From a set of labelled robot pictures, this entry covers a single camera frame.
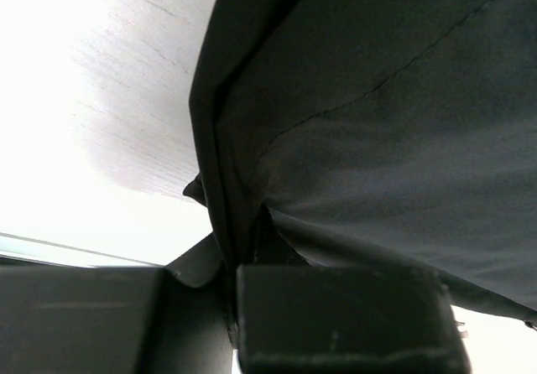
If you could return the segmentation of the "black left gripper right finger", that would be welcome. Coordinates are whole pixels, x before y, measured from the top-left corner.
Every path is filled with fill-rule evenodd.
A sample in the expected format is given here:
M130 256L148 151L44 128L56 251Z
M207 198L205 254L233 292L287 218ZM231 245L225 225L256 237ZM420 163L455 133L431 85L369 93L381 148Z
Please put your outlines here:
M245 373L468 373L446 291L422 269L309 265L262 208L237 270Z

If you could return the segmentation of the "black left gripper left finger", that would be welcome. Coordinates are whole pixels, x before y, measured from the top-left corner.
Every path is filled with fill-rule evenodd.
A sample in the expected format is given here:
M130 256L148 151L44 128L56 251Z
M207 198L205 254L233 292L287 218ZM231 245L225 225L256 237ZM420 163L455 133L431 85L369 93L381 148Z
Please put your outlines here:
M139 373L230 373L227 272L209 235L164 267Z

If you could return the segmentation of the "black shorts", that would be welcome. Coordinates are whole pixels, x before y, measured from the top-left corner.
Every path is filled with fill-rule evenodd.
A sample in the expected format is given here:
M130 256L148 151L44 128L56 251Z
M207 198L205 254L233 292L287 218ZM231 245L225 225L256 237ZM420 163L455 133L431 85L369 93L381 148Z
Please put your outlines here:
M227 266L267 211L309 262L535 324L536 0L216 0L190 114Z

